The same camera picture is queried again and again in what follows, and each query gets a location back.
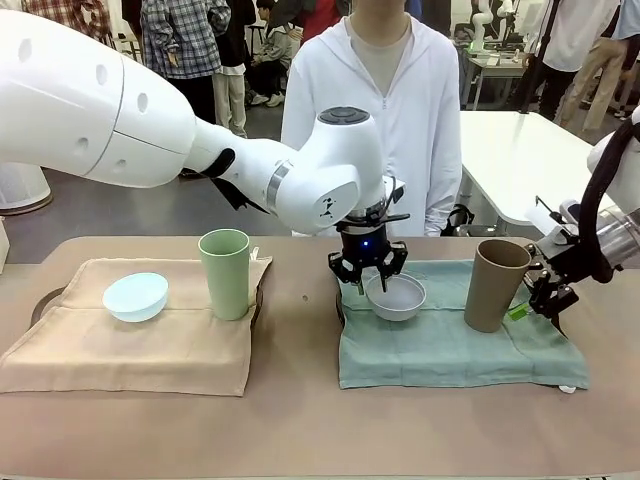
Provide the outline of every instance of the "white bowl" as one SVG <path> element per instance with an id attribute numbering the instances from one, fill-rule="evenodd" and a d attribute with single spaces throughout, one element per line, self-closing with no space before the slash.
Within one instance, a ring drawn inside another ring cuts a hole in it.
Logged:
<path id="1" fill-rule="evenodd" d="M 404 322 L 415 317 L 427 299 L 427 291 L 415 278 L 401 273 L 387 280 L 387 291 L 382 291 L 380 275 L 364 287 L 371 309 L 380 318 L 390 322 Z"/>
<path id="2" fill-rule="evenodd" d="M 158 315 L 167 304 L 169 282 L 157 273 L 136 273 L 121 278 L 102 296 L 109 313 L 123 322 L 144 322 Z"/>

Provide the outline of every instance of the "person's hand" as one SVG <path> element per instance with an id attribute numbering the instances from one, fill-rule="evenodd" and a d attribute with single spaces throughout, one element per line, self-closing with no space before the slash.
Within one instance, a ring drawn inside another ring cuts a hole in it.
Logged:
<path id="1" fill-rule="evenodd" d="M 529 65 L 531 65 L 531 61 L 533 60 L 533 57 L 535 55 L 533 53 L 525 53 L 524 57 L 522 57 L 522 66 L 524 68 L 529 68 Z"/>
<path id="2" fill-rule="evenodd" d="M 622 80 L 623 82 L 626 82 L 628 80 L 631 80 L 632 76 L 633 76 L 633 70 L 625 70 L 624 72 L 622 72 L 622 74 L 620 74 L 620 80 Z"/>
<path id="3" fill-rule="evenodd" d="M 178 68 L 178 57 L 176 57 L 175 52 L 169 52 L 169 63 L 172 67 Z"/>
<path id="4" fill-rule="evenodd" d="M 287 35 L 289 35 L 289 37 L 291 37 L 293 40 L 297 42 L 302 40 L 302 32 L 300 32 L 300 30 L 298 30 L 297 28 L 293 28 L 289 30 L 287 32 Z"/>

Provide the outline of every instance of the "beige pants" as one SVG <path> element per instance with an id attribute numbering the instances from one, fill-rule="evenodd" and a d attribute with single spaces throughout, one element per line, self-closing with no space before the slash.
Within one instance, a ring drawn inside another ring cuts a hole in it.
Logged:
<path id="1" fill-rule="evenodd" d="M 247 137 L 244 125 L 247 115 L 244 110 L 244 75 L 213 76 L 213 91 L 216 97 L 216 121 L 240 137 Z"/>
<path id="2" fill-rule="evenodd" d="M 600 128 L 620 80 L 622 64 L 627 55 L 627 43 L 626 40 L 599 38 L 593 44 L 582 69 L 573 81 L 573 90 L 562 110 L 562 123 L 566 124 L 571 120 L 576 108 L 587 94 L 593 77 L 602 68 L 600 86 L 582 127 L 583 130 Z"/>

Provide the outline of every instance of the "red plaid shirt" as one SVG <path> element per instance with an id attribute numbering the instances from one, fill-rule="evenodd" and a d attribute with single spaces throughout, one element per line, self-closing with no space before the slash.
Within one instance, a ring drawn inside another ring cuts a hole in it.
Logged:
<path id="1" fill-rule="evenodd" d="M 103 40 L 111 31 L 109 11 L 101 0 L 22 0 L 22 10 L 66 25 L 96 40 Z M 91 16 L 89 23 L 85 20 L 85 12 Z"/>

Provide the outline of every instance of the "light blue bowl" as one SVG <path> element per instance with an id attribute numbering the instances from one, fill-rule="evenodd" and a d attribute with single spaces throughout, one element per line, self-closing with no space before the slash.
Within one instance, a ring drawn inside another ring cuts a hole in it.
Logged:
<path id="1" fill-rule="evenodd" d="M 102 296 L 109 313 L 123 322 L 138 323 L 158 315 L 167 304 L 169 282 L 157 273 L 136 273 L 121 278 Z"/>

